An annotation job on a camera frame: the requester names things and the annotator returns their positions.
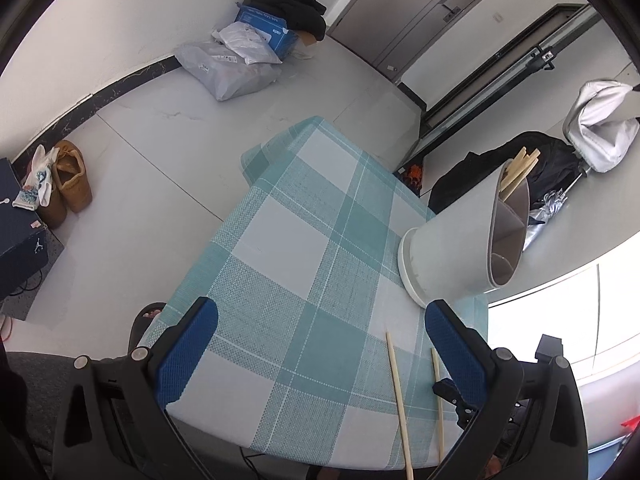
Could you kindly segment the wooden chopstick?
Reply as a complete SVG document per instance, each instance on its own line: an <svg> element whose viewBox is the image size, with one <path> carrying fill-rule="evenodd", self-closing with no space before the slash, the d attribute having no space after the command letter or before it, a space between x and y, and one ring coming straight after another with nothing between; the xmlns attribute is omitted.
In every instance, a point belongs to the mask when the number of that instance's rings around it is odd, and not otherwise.
<svg viewBox="0 0 640 480"><path fill-rule="evenodd" d="M439 356L435 349L435 347L431 348L432 354L432 363L434 367L434 387L438 382L440 382L440 364L439 364ZM445 448L445 428L444 428L444 404L442 403L442 398L434 393L436 396L437 402L437 448L438 448L438 464L440 465L446 456L446 448Z"/></svg>
<svg viewBox="0 0 640 480"><path fill-rule="evenodd" d="M539 156L538 148L531 153L526 151L526 148L521 148L512 162L506 166L506 172L499 184L500 200L505 202L514 193L537 165Z"/></svg>
<svg viewBox="0 0 640 480"><path fill-rule="evenodd" d="M389 331L385 333L385 339L386 339L388 359L390 360L390 374L392 374L393 389L394 389L394 395L395 395L396 406L397 406L400 440L401 440L402 454L404 454L404 460L405 460L406 478L408 480L413 480L414 472L413 472L413 466L411 463L412 462L411 448L410 448L409 431L408 431L407 417L406 417L405 404L404 404L404 396L402 395L402 391L401 391L400 374L399 374L399 368L397 364L395 347L393 345L393 337Z"/></svg>

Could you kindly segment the black slipper with foot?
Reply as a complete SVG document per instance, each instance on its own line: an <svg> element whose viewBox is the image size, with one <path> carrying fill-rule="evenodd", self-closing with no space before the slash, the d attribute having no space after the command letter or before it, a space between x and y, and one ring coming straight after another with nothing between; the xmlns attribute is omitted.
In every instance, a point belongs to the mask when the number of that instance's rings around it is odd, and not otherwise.
<svg viewBox="0 0 640 480"><path fill-rule="evenodd" d="M137 348L143 334L149 328L154 318L164 310L164 307L165 304L163 302L153 302L144 307L136 315L129 332L128 352Z"/></svg>

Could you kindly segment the white utensil holder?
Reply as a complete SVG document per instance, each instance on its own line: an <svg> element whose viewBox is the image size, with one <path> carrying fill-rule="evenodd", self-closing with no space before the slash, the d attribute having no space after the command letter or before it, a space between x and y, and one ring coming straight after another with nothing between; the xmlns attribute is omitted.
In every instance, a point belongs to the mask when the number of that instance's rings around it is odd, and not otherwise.
<svg viewBox="0 0 640 480"><path fill-rule="evenodd" d="M513 278L526 237L529 189L525 179L505 202L500 200L506 166L401 237L399 274L419 307L483 295Z"/></svg>

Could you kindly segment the teal checked tablecloth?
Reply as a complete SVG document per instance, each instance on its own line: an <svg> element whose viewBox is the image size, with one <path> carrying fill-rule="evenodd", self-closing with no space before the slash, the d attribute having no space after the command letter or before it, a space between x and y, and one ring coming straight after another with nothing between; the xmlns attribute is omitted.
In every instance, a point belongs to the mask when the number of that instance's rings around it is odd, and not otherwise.
<svg viewBox="0 0 640 480"><path fill-rule="evenodd" d="M401 469L385 333L414 468L438 461L431 341L397 252L432 213L322 117L247 151L250 188L143 336L152 344L200 297L218 326L179 422L243 448L343 469Z"/></svg>

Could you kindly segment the silver folded umbrella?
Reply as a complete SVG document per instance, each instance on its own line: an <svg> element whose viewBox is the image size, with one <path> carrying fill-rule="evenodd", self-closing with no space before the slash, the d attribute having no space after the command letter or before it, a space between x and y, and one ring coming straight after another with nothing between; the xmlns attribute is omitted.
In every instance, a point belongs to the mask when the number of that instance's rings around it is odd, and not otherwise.
<svg viewBox="0 0 640 480"><path fill-rule="evenodd" d="M558 214L566 203L568 193L574 186L590 173L589 169L582 170L580 174L568 185L565 190L551 191L547 193L537 209L529 211L526 237L523 249L526 250L540 235L549 221Z"/></svg>

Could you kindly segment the brown shoe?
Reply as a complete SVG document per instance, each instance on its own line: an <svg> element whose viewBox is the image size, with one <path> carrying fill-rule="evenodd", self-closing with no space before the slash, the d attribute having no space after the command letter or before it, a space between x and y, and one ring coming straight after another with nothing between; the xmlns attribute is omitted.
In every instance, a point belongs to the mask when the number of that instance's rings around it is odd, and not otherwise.
<svg viewBox="0 0 640 480"><path fill-rule="evenodd" d="M58 149L52 166L53 180L66 206L74 214L86 209L92 202L92 191L87 167L81 150L69 140L55 144Z"/></svg>
<svg viewBox="0 0 640 480"><path fill-rule="evenodd" d="M37 214L50 230L55 230L62 226L67 216L67 208L57 188L52 188L49 205L40 205L37 209Z"/></svg>

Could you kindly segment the navy Jordan shoe box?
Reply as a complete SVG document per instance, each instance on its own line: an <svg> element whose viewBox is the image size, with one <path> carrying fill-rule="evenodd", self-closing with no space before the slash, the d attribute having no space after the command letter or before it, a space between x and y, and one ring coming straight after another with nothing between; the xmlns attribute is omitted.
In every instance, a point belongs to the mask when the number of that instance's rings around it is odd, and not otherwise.
<svg viewBox="0 0 640 480"><path fill-rule="evenodd" d="M12 206L21 187L6 158L1 159L0 177L1 313L25 321L64 245L35 211Z"/></svg>

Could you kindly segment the white printed plastic bag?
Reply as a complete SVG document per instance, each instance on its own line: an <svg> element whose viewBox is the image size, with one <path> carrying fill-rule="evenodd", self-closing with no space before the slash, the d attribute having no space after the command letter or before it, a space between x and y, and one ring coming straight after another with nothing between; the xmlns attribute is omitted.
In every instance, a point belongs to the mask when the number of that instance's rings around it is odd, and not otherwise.
<svg viewBox="0 0 640 480"><path fill-rule="evenodd" d="M42 144L37 146L25 182L12 202L14 208L35 211L49 206L53 191L52 166L57 158L58 148L46 151Z"/></svg>

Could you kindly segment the white hanging bag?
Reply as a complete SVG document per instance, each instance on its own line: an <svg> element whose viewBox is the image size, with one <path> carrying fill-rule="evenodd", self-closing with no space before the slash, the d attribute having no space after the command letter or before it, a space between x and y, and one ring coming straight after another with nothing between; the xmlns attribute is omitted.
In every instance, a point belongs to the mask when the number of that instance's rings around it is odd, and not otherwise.
<svg viewBox="0 0 640 480"><path fill-rule="evenodd" d="M580 88L562 133L592 171L605 174L615 168L638 136L638 117L611 119L626 96L638 92L638 84L613 79L590 80Z"/></svg>

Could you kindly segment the grey parcel bag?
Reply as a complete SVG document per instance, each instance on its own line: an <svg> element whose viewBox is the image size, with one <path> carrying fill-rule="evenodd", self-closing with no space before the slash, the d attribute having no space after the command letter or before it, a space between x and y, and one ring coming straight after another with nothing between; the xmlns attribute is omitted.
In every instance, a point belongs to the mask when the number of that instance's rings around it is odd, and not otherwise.
<svg viewBox="0 0 640 480"><path fill-rule="evenodd" d="M262 91L281 75L277 65L248 65L244 58L215 41L184 44L174 55L218 102Z"/></svg>

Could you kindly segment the white parcel bag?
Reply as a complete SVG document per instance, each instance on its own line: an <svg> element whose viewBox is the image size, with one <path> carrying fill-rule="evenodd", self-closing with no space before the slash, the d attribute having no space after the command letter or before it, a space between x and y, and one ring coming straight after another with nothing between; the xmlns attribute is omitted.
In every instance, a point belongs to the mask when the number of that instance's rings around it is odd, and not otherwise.
<svg viewBox="0 0 640 480"><path fill-rule="evenodd" d="M238 54L247 65L282 63L265 38L249 24L233 22L222 29L214 29L212 37Z"/></svg>

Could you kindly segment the blue cardboard box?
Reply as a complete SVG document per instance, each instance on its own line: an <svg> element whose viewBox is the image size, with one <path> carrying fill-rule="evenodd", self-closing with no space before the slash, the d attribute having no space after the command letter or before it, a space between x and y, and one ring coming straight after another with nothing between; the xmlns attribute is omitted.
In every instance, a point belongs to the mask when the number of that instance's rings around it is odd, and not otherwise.
<svg viewBox="0 0 640 480"><path fill-rule="evenodd" d="M274 53L284 60L293 51L298 35L289 29L283 18L278 18L267 12L238 4L239 12L235 21L242 22L256 29L268 42Z"/></svg>

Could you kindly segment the black framed glass door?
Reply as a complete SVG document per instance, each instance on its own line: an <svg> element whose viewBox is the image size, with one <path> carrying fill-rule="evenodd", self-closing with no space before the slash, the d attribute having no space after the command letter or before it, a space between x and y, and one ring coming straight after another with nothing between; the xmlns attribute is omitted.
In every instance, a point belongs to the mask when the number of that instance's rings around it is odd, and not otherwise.
<svg viewBox="0 0 640 480"><path fill-rule="evenodd" d="M558 3L491 55L446 96L422 110L419 137L396 168L402 174L519 84L553 70L559 54L602 21L590 4Z"/></svg>

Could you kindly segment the grey door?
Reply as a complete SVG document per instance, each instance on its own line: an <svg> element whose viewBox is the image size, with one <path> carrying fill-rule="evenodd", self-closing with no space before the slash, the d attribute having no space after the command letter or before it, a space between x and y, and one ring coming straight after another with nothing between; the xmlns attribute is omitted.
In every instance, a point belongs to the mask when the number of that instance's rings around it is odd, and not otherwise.
<svg viewBox="0 0 640 480"><path fill-rule="evenodd" d="M352 0L329 29L332 39L390 81L401 76L482 0Z"/></svg>

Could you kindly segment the black clothing pile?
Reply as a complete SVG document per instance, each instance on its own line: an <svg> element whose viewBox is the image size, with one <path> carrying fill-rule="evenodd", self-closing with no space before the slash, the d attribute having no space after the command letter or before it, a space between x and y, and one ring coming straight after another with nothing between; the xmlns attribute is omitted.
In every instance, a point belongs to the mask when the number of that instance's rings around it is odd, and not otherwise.
<svg viewBox="0 0 640 480"><path fill-rule="evenodd" d="M245 0L248 6L286 21L288 29L306 32L316 41L326 36L326 6L318 0Z"/></svg>

